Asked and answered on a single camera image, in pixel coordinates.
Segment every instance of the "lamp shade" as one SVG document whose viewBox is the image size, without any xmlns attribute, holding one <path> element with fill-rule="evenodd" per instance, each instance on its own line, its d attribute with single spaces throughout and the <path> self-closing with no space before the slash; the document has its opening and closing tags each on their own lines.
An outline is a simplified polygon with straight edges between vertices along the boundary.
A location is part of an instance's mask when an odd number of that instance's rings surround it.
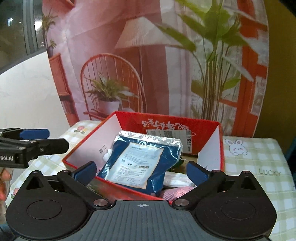
<svg viewBox="0 0 296 241">
<path fill-rule="evenodd" d="M 145 45 L 181 46 L 178 41 L 164 34 L 155 24 L 145 17 L 128 20 L 115 48 Z"/>
</svg>

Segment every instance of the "chinese characters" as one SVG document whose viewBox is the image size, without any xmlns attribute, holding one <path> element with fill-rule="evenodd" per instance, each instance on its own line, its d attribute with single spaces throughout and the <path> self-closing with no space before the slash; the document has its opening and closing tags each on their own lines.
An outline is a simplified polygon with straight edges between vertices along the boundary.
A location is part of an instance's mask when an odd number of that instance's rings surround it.
<svg viewBox="0 0 296 241">
<path fill-rule="evenodd" d="M 101 149 L 99 149 L 99 153 L 103 154 L 103 152 L 107 149 L 106 145 L 104 145 Z"/>
<path fill-rule="evenodd" d="M 189 130 L 189 127 L 186 125 L 183 125 L 181 123 L 171 123 L 168 121 L 167 123 L 165 122 L 159 122 L 158 120 L 153 120 L 153 119 L 148 119 L 148 120 L 143 120 L 142 125 L 145 128 L 152 128 L 156 130 Z"/>
</svg>

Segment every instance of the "printed backdrop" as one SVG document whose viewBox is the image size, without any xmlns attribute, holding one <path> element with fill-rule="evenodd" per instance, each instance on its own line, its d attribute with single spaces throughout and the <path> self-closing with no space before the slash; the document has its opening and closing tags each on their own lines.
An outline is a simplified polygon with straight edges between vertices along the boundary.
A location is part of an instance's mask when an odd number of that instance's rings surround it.
<svg viewBox="0 0 296 241">
<path fill-rule="evenodd" d="M 71 126 L 123 110 L 253 136 L 268 71 L 263 0 L 43 0 L 43 13 Z"/>
</svg>

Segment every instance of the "red box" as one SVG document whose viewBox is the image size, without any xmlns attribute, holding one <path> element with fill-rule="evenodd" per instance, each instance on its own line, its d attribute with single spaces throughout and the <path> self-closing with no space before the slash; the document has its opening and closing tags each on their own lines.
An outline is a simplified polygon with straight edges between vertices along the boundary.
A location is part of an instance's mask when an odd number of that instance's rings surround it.
<svg viewBox="0 0 296 241">
<path fill-rule="evenodd" d="M 221 125 L 218 122 L 183 117 L 130 113 L 116 111 L 96 127 L 77 144 L 64 158 L 63 162 L 70 170 L 89 161 L 94 161 L 98 172 L 103 167 L 104 154 L 112 148 L 115 137 L 121 131 L 142 134 L 180 136 L 184 152 L 198 154 L 198 163 L 208 170 L 224 170 L 224 152 Z M 115 200 L 159 200 L 118 184 L 96 177 L 91 185 L 93 189 L 107 198 Z"/>
</svg>

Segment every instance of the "white flower pot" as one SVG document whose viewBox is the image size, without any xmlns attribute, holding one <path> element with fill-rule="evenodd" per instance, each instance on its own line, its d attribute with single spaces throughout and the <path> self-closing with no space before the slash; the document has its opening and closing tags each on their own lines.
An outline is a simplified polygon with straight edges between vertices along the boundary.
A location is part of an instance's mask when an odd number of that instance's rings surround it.
<svg viewBox="0 0 296 241">
<path fill-rule="evenodd" d="M 103 114 L 110 115 L 119 109 L 119 101 L 99 101 L 99 111 Z"/>
</svg>

